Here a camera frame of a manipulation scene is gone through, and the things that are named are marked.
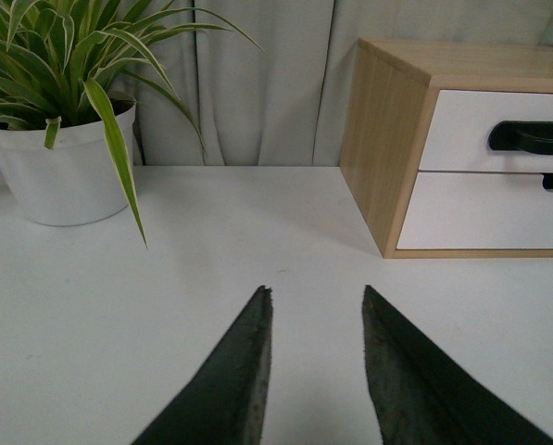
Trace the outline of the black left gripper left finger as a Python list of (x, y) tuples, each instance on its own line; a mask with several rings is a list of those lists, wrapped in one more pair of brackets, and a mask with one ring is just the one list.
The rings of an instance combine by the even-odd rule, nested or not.
[(270, 382), (271, 290), (259, 287), (135, 444), (259, 444)]

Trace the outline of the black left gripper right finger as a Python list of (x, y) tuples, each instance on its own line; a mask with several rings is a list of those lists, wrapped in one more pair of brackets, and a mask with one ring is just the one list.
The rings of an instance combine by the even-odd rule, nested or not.
[(362, 302), (368, 389), (385, 444), (551, 444), (372, 286)]

